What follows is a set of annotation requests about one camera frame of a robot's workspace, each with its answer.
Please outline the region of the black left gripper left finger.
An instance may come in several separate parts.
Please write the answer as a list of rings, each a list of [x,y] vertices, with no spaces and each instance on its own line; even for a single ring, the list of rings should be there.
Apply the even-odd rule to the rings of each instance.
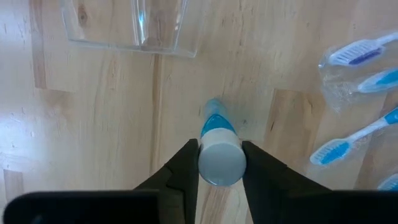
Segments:
[[[136,190],[157,193],[155,211],[150,224],[195,224],[198,197],[198,155],[196,139],[188,140],[178,152]]]

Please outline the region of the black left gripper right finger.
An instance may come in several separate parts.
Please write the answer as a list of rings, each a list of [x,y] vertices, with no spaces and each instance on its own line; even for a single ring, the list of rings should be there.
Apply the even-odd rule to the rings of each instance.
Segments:
[[[243,141],[243,184],[254,224],[298,224],[307,220],[300,198],[331,190],[289,168],[254,143]]]

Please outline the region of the blue mouthwash bottle white cap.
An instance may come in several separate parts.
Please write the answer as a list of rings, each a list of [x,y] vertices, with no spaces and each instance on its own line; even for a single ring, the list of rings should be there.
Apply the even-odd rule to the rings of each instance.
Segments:
[[[205,122],[200,134],[198,170],[210,184],[230,186],[239,181],[246,170],[246,156],[241,141],[229,120],[222,102],[213,98],[205,107]]]

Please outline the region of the purple toothbrush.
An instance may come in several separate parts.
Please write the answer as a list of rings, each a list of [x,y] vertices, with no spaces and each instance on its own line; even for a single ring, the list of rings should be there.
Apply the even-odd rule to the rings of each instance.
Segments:
[[[398,30],[330,47],[318,63],[325,67],[398,65]]]

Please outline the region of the clear acrylic organizer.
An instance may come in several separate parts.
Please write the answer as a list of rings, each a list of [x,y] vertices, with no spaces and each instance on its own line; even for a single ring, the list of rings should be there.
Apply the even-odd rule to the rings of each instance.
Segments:
[[[206,0],[60,0],[68,40],[193,58]]]

